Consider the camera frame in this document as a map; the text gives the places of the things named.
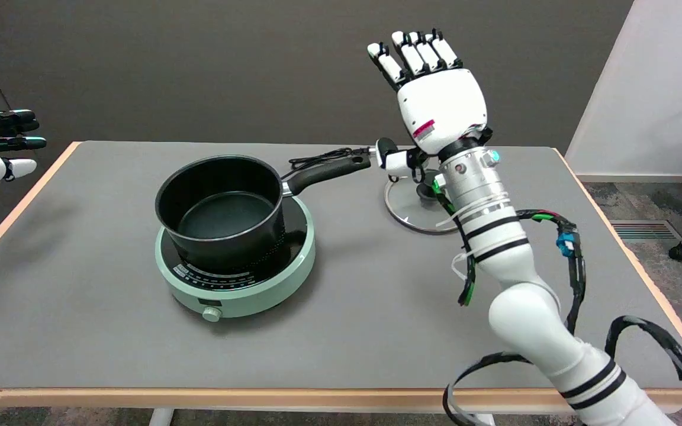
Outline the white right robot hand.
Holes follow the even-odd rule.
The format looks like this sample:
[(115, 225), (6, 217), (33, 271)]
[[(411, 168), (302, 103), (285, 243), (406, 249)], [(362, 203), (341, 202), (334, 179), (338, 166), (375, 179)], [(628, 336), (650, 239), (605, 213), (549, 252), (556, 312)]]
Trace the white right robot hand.
[(401, 150), (381, 138), (377, 164), (390, 177), (420, 172), (429, 157), (447, 159), (457, 149), (483, 146), (493, 135), (487, 104), (473, 73), (446, 36), (396, 31), (392, 46), (367, 46), (368, 56), (394, 90), (401, 119), (414, 148)]

